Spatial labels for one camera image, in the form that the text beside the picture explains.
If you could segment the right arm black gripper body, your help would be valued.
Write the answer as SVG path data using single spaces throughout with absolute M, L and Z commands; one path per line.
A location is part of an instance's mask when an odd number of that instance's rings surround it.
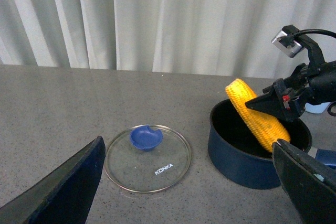
M 335 101 L 335 61 L 317 68 L 317 74 L 307 75 L 308 66 L 299 65 L 291 76 L 285 78 L 291 87 L 306 87 L 306 103 L 318 105 Z

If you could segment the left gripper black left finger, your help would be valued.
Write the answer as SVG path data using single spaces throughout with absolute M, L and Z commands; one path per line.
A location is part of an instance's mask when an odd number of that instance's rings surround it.
M 101 136 L 1 207 L 1 223 L 85 223 L 98 189 L 106 146 Z

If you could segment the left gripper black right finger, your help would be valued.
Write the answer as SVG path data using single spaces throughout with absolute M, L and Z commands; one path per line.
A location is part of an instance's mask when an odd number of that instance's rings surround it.
M 303 223 L 335 223 L 335 170 L 281 139 L 273 143 L 273 160 Z

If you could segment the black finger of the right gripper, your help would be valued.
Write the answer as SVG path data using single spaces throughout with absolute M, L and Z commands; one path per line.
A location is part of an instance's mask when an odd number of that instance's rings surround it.
M 245 103 L 249 109 L 292 122 L 302 116 L 306 103 L 306 87 L 291 87 L 284 79 L 263 89 L 263 95 Z

